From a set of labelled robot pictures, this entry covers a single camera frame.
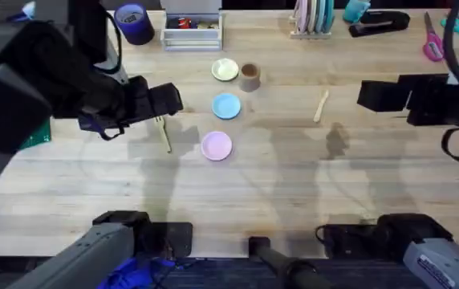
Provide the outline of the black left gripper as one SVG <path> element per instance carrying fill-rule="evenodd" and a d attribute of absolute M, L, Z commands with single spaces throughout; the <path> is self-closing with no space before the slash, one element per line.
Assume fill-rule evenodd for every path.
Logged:
<path fill-rule="evenodd" d="M 180 92 L 173 83 L 149 89 L 141 76 L 124 83 L 107 75 L 94 78 L 91 125 L 130 125 L 154 116 L 173 116 L 183 108 Z"/>

